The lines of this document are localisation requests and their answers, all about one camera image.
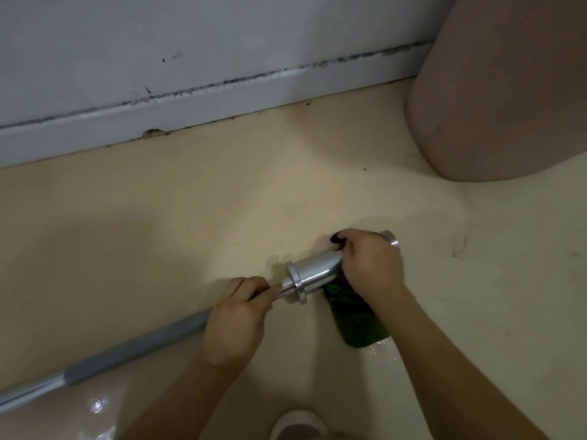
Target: hand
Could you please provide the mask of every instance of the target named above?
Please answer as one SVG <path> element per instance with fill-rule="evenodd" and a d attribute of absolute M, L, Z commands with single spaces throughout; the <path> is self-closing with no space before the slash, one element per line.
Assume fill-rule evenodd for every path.
<path fill-rule="evenodd" d="M 403 258 L 400 251 L 377 233 L 346 229 L 338 232 L 346 239 L 342 251 L 342 270 L 351 287 L 367 303 L 382 295 L 403 293 Z"/>
<path fill-rule="evenodd" d="M 242 372 L 263 339 L 265 315 L 280 292 L 281 283 L 269 288 L 260 276 L 231 279 L 210 314 L 204 334 L 204 360 L 237 374 Z"/>

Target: forearm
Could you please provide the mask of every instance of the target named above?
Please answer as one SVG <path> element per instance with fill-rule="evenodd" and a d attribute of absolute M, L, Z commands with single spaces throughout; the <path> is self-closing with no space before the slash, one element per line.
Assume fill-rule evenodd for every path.
<path fill-rule="evenodd" d="M 237 376 L 196 358 L 121 440 L 197 439 Z"/>
<path fill-rule="evenodd" d="M 400 351 L 435 440 L 547 438 L 453 345 L 407 289 L 379 297 L 373 308 Z"/>

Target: grey handle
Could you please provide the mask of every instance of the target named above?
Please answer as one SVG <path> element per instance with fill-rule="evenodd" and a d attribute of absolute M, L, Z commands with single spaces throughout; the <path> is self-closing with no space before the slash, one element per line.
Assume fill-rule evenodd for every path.
<path fill-rule="evenodd" d="M 72 386 L 198 332 L 208 323 L 211 311 L 212 309 L 206 309 L 195 313 L 175 323 L 141 335 L 134 340 L 126 341 L 99 354 L 78 361 L 65 370 L 63 374 L 65 383 Z"/>

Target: white wall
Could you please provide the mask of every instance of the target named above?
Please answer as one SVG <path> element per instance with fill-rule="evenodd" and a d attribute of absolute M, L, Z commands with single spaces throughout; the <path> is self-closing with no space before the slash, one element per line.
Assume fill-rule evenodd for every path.
<path fill-rule="evenodd" d="M 453 1 L 0 0 L 0 127 L 431 40 Z"/>

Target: dark green cloth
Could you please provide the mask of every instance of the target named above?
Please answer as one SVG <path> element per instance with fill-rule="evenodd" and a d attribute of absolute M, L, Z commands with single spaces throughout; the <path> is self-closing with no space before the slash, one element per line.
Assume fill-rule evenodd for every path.
<path fill-rule="evenodd" d="M 350 287 L 344 277 L 324 286 L 324 295 L 338 330 L 351 347 L 366 347 L 389 336 L 369 304 Z"/>

